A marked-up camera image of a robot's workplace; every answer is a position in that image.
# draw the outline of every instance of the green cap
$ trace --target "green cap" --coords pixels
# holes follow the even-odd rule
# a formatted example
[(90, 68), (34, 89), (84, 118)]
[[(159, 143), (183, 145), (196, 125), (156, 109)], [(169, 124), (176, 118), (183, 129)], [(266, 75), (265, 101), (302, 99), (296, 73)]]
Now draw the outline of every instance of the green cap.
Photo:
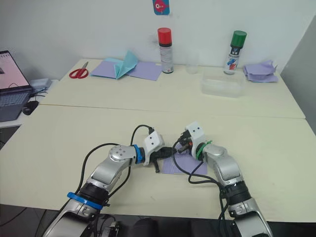
[(235, 47), (243, 47), (247, 33), (245, 31), (234, 31), (231, 45)]

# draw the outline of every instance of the red scissors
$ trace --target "red scissors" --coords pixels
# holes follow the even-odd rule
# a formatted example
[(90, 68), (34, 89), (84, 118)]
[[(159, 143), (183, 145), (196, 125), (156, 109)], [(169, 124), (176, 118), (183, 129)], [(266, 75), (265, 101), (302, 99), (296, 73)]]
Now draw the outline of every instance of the red scissors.
[(86, 69), (88, 65), (88, 62), (86, 62), (84, 64), (84, 66), (82, 68), (79, 68), (79, 69), (76, 69), (74, 71), (72, 71), (70, 74), (69, 74), (69, 77), (70, 78), (77, 78), (77, 79), (82, 79), (82, 78), (86, 78), (89, 74), (89, 71)]

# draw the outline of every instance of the clear plastic box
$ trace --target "clear plastic box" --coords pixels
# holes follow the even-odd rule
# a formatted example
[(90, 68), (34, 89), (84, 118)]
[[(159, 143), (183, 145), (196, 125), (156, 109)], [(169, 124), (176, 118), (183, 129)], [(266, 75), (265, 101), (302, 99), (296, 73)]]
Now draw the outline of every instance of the clear plastic box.
[(242, 95), (245, 84), (245, 75), (242, 71), (228, 75), (221, 68), (204, 68), (201, 79), (201, 89), (204, 94), (226, 97)]

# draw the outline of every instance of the white table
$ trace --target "white table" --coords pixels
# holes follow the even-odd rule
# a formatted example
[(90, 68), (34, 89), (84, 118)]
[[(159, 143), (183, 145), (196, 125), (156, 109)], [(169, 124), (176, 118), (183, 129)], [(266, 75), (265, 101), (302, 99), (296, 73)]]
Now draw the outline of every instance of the white table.
[[(316, 137), (304, 119), (292, 118), (40, 105), (0, 151), (0, 202), (59, 209), (77, 188), (82, 161), (93, 147), (129, 144), (141, 123), (154, 126), (171, 145), (194, 120), (236, 159), (267, 220), (316, 222)], [(141, 144), (146, 133), (140, 129), (135, 143)], [(85, 178), (108, 149), (91, 155)], [(214, 185), (190, 185), (185, 175), (155, 174), (154, 167), (142, 165), (132, 169), (110, 203), (104, 212), (193, 218), (217, 218), (220, 212)]]
[[(101, 60), (81, 59), (71, 70), (89, 61), (91, 72)], [(222, 68), (212, 68), (222, 75)], [(157, 81), (124, 76), (119, 80), (87, 77), (71, 79), (67, 73), (43, 100), (46, 105), (116, 108), (143, 111), (190, 112), (218, 116), (260, 116), (299, 118), (305, 116), (284, 81), (278, 83), (245, 82), (240, 98), (205, 95), (200, 89), (200, 73), (189, 75), (184, 66), (175, 66), (171, 74), (161, 73)]]
[[(52, 80), (50, 87), (47, 89), (47, 93), (49, 93), (51, 91), (52, 88), (55, 87), (55, 85), (59, 82), (59, 80)], [(37, 96), (36, 100), (39, 101), (41, 103), (41, 101), (43, 100), (44, 97), (42, 96)], [(35, 100), (35, 97), (30, 98), (29, 101), (33, 101)], [(6, 128), (6, 127), (17, 127), (17, 126), (21, 126), (23, 124), (24, 121), (26, 121), (27, 119), (29, 119), (31, 117), (31, 115), (25, 115), (24, 113), (20, 113), (19, 117), (16, 120), (12, 120), (12, 121), (6, 121), (6, 122), (0, 122), (0, 128)]]

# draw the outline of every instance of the laptop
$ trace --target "laptop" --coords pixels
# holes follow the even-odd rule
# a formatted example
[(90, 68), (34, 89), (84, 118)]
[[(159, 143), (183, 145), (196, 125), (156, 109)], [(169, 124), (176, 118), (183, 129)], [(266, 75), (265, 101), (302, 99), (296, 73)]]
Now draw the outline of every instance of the laptop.
[(33, 92), (9, 51), (0, 52), (0, 122), (16, 120)]

